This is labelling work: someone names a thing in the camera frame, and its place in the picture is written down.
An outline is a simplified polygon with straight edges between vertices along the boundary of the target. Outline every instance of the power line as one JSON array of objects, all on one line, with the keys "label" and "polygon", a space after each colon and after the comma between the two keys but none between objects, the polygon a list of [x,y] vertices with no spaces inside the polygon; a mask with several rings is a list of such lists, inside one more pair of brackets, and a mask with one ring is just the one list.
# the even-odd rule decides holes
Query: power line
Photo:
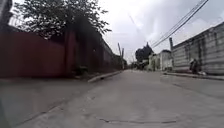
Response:
[{"label": "power line", "polygon": [[185,15],[174,27],[165,33],[159,41],[154,43],[153,48],[161,44],[163,41],[168,39],[176,31],[178,31],[182,26],[184,26],[209,0],[201,0],[187,15]]},{"label": "power line", "polygon": [[162,40],[163,38],[165,38],[168,34],[169,34],[169,32],[171,32],[173,29],[175,29],[175,28],[177,28],[178,27],[178,25],[180,25],[184,20],[186,20],[186,18],[190,15],[190,14],[192,14],[201,4],[202,4],[202,2],[203,2],[204,0],[201,0],[200,2],[198,2],[198,4],[193,8],[193,9],[191,9],[191,11],[190,12],[188,12],[178,23],[176,23],[168,32],[166,32],[162,37],[160,37],[160,39],[159,40]]},{"label": "power line", "polygon": [[145,35],[142,33],[142,31],[138,28],[138,25],[135,23],[134,19],[132,18],[132,16],[127,12],[128,17],[130,18],[131,22],[135,25],[137,32],[143,37],[144,41],[146,41],[146,37]]}]

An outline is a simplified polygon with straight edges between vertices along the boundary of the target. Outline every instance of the person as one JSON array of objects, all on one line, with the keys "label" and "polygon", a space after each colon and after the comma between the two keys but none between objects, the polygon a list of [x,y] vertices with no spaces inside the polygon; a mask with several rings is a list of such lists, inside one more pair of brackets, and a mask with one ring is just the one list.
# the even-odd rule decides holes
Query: person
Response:
[{"label": "person", "polygon": [[192,59],[190,62],[190,71],[193,74],[198,74],[198,62],[196,59]]}]

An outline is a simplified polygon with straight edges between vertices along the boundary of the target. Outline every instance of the cloud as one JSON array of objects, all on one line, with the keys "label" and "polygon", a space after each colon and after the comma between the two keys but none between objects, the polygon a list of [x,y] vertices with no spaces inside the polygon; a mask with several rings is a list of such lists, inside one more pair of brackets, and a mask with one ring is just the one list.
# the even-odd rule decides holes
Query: cloud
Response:
[{"label": "cloud", "polygon": [[[126,50],[126,58],[129,61],[132,60],[135,50],[146,44],[145,40],[150,44],[157,41],[199,2],[199,0],[99,1],[104,2],[103,7],[110,11],[107,15],[109,19],[106,18],[106,20],[114,30],[104,37],[116,53],[117,42],[120,42]],[[174,43],[178,44],[221,23],[224,18],[223,4],[223,0],[209,1],[183,28],[173,35]],[[136,25],[131,22],[128,14],[131,15]],[[168,48],[169,42],[164,41],[153,50],[160,52],[162,49]]]}]

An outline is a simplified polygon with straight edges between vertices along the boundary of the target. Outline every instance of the tree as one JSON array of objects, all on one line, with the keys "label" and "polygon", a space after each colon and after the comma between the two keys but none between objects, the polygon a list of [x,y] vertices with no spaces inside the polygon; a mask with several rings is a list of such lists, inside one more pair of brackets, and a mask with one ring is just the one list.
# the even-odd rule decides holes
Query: tree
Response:
[{"label": "tree", "polygon": [[48,39],[62,35],[80,17],[86,17],[101,34],[111,31],[105,28],[108,23],[100,19],[100,14],[108,11],[97,0],[25,0],[23,4],[15,3],[15,8],[26,21],[20,27]]},{"label": "tree", "polygon": [[135,57],[137,59],[138,62],[142,62],[143,60],[148,60],[149,55],[153,54],[153,50],[152,48],[148,45],[144,46],[142,49],[138,49],[135,52]]}]

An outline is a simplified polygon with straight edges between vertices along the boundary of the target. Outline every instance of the road crack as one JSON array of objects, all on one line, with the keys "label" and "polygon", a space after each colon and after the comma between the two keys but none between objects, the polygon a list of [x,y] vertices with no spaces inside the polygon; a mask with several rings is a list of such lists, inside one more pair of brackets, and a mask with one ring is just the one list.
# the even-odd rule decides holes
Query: road crack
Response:
[{"label": "road crack", "polygon": [[127,120],[107,120],[103,118],[97,118],[96,119],[103,121],[105,123],[110,124],[119,124],[119,123],[127,123],[127,124],[172,124],[177,123],[177,120],[170,120],[170,121],[127,121]]}]

